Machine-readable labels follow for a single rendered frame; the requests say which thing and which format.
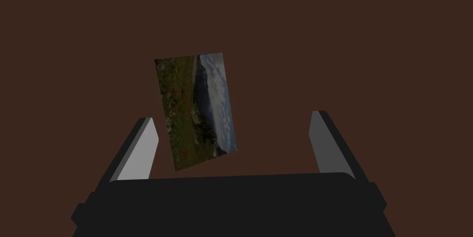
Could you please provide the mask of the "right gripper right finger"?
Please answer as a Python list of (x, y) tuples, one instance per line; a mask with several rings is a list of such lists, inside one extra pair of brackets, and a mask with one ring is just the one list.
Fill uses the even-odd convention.
[(346, 173), (358, 182), (368, 182), (328, 112), (312, 112), (309, 139), (320, 173)]

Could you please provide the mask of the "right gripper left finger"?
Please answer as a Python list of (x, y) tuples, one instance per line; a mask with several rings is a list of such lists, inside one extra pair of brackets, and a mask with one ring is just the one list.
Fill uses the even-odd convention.
[(152, 118), (140, 118), (100, 179), (100, 183), (149, 179), (159, 137)]

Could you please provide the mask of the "landscape picture on wall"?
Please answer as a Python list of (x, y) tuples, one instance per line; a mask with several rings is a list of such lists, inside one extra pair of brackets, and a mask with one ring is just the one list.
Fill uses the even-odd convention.
[(223, 54), (154, 64), (175, 170), (237, 151)]

